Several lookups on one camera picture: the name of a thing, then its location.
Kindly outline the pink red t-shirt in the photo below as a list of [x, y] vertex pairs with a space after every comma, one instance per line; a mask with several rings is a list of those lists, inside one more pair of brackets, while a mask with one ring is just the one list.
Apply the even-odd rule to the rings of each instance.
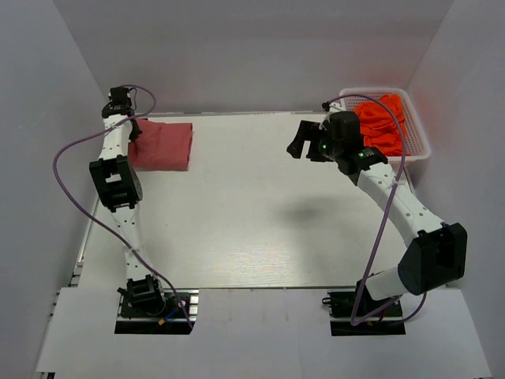
[[193, 144], [193, 124], [138, 122], [140, 136], [129, 144], [128, 157], [135, 169], [187, 171]]

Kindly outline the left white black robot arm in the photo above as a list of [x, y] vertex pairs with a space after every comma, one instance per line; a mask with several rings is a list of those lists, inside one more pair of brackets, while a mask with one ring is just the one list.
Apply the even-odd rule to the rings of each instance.
[[126, 279], [143, 280], [148, 271], [137, 259], [144, 252], [139, 206], [143, 194], [128, 159], [133, 127], [129, 121], [119, 125], [123, 118], [118, 114], [103, 120], [107, 132], [99, 158], [89, 164], [89, 170], [99, 199], [114, 220], [114, 230], [129, 243], [125, 252]]

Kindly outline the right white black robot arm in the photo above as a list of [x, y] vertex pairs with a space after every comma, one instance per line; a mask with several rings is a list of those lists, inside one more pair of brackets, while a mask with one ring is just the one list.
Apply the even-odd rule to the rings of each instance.
[[307, 159], [337, 163], [384, 211], [406, 245], [395, 267], [370, 276], [365, 289], [357, 293], [362, 313], [377, 313], [386, 298], [422, 295], [464, 276], [466, 229], [460, 223], [445, 223], [397, 180], [387, 157], [378, 148], [365, 146], [359, 121], [351, 113], [333, 115], [322, 123], [301, 121], [286, 150], [299, 159], [305, 144], [309, 145]]

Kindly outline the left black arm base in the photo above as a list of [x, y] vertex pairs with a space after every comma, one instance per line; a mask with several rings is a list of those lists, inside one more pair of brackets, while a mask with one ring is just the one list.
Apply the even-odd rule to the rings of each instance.
[[196, 323], [199, 291], [172, 291], [152, 276], [129, 280], [120, 294], [114, 333], [117, 335], [187, 336]]

